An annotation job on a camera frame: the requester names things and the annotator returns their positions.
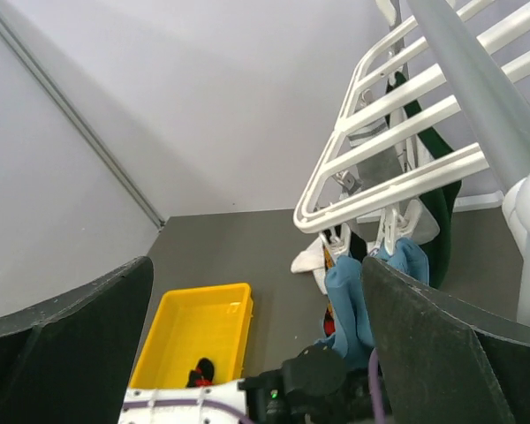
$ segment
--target green cloth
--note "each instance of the green cloth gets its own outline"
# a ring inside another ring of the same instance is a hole
[[[406,82],[405,76],[400,72],[395,72],[395,78],[397,79],[397,83],[394,87],[389,84],[387,86],[387,93]],[[406,104],[404,109],[408,117],[413,117],[422,111],[417,101]],[[453,152],[453,149],[444,141],[438,131],[432,127],[419,132],[418,137],[434,159],[439,159]],[[440,226],[439,234],[432,241],[420,246],[428,256],[430,286],[436,289],[442,284],[450,265],[451,214],[453,213],[453,205],[460,188],[461,181],[456,181],[419,196],[424,206],[426,206]]]

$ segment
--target gray floor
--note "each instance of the gray floor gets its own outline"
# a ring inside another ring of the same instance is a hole
[[[375,234],[375,224],[365,227]],[[499,208],[454,215],[453,255],[443,289],[514,318],[522,259]],[[313,240],[291,210],[172,218],[151,249],[155,281],[148,321],[168,290],[248,282],[254,318],[245,374],[278,367],[321,335],[326,299],[311,275],[293,275],[294,256]]]

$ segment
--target blue towel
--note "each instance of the blue towel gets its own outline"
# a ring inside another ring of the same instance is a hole
[[[384,247],[375,256],[424,284],[429,281],[428,257],[408,238],[401,238],[390,256]],[[319,340],[338,352],[350,370],[367,368],[375,347],[361,284],[361,262],[340,256],[326,274],[326,290],[332,304],[336,331]]]

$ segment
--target drying rack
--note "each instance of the drying rack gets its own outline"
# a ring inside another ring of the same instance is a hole
[[[530,75],[530,50],[502,70],[490,56],[530,31],[530,2],[475,39],[463,21],[494,1],[473,0],[456,13],[445,0],[408,0],[413,16],[377,43],[356,67],[334,131],[295,209],[294,223],[303,232],[322,231],[458,181],[490,165],[505,195],[503,212],[507,224],[524,256],[517,319],[530,325],[530,105],[512,85]],[[424,38],[373,71],[367,71],[375,55],[388,51],[417,25]],[[365,108],[355,110],[368,88],[388,78],[428,46],[437,64]],[[352,151],[339,154],[351,133],[418,99],[446,79],[454,95]],[[320,193],[329,178],[461,110],[479,142],[326,208],[318,207]]]

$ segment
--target yellow plastic container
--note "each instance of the yellow plastic container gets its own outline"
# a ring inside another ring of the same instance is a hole
[[[181,389],[200,358],[214,384],[241,376],[254,303],[247,283],[167,291],[157,308],[131,387]]]

